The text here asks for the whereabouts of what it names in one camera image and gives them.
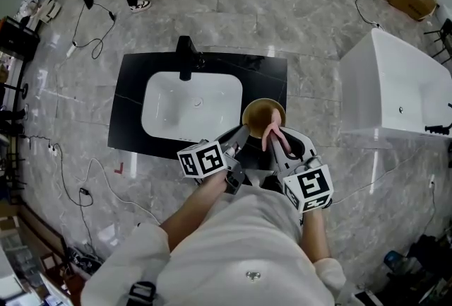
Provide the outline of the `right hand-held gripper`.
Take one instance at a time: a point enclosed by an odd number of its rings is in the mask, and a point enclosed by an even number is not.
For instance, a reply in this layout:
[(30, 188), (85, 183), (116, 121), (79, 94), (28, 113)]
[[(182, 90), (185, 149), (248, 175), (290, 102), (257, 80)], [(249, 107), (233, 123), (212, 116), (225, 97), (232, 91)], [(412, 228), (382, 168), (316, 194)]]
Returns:
[(289, 146), (281, 144), (273, 131), (268, 145), (282, 193), (299, 213), (328, 207), (332, 203), (333, 183), (328, 166), (322, 163), (311, 139), (287, 127), (281, 127), (280, 132)]

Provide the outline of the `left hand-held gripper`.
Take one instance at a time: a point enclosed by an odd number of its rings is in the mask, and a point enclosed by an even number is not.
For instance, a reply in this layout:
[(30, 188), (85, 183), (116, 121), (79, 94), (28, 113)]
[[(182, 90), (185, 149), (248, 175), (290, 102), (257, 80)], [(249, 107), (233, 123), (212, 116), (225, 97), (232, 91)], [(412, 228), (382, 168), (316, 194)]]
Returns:
[(246, 124), (236, 126), (214, 141), (202, 140), (177, 152), (179, 163), (187, 178), (204, 180), (226, 170), (226, 193), (236, 194), (245, 180), (245, 174), (237, 155), (245, 147), (250, 136)]

